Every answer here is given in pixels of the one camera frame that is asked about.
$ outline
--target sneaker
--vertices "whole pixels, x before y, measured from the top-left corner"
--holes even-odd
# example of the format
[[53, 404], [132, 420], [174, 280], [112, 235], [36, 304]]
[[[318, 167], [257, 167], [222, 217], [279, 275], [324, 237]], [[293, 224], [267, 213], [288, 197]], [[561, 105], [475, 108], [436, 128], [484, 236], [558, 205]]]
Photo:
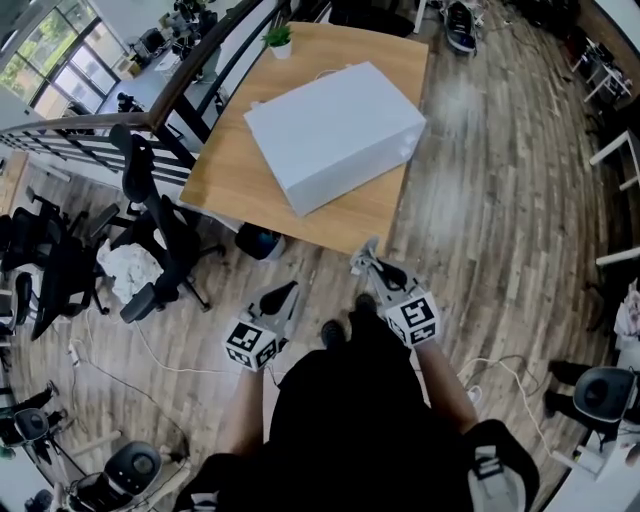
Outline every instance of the sneaker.
[[47, 389], [51, 391], [51, 394], [53, 396], [58, 396], [60, 394], [60, 391], [58, 391], [58, 387], [53, 383], [52, 380], [47, 382]]
[[556, 411], [555, 409], [552, 409], [551, 407], [549, 407], [549, 398], [551, 396], [551, 393], [553, 393], [553, 391], [545, 391], [544, 393], [544, 417], [547, 418], [548, 420], [550, 420], [551, 418], [553, 418], [556, 415]]
[[322, 326], [320, 339], [326, 349], [333, 349], [347, 342], [344, 327], [337, 320], [329, 320]]
[[361, 293], [356, 297], [356, 311], [371, 311], [372, 313], [378, 312], [378, 305], [376, 300], [368, 293]]

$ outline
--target white cloth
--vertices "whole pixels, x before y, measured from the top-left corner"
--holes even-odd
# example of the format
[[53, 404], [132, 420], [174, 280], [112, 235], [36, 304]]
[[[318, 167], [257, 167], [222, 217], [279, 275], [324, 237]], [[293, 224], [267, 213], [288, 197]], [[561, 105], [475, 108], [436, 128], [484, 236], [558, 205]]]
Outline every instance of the white cloth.
[[121, 245], [112, 251], [107, 240], [98, 250], [97, 260], [105, 273], [115, 278], [113, 293], [123, 304], [162, 274], [158, 261], [140, 244]]
[[620, 336], [640, 335], [640, 292], [637, 290], [637, 284], [636, 279], [629, 285], [629, 293], [616, 314], [616, 325], [613, 330]]

